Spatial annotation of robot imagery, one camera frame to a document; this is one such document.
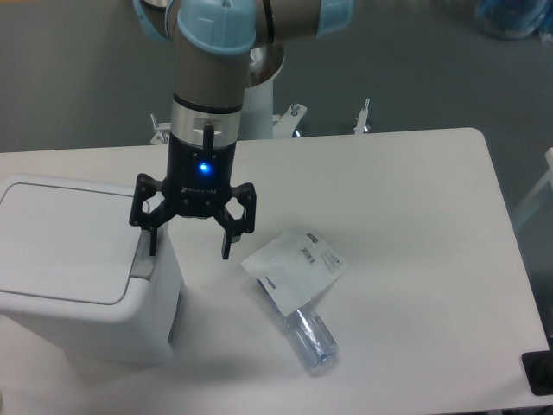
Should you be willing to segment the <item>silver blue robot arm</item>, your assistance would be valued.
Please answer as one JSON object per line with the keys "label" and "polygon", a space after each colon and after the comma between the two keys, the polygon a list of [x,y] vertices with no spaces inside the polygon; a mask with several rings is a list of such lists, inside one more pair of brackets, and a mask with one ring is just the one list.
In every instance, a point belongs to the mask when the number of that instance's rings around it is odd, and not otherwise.
{"label": "silver blue robot arm", "polygon": [[164,179],[137,177],[130,223],[157,234],[175,216],[215,219],[221,254],[255,228],[257,196],[232,186],[232,165],[251,51],[321,36],[352,20],[351,1],[136,1],[143,28],[175,49],[176,73]]}

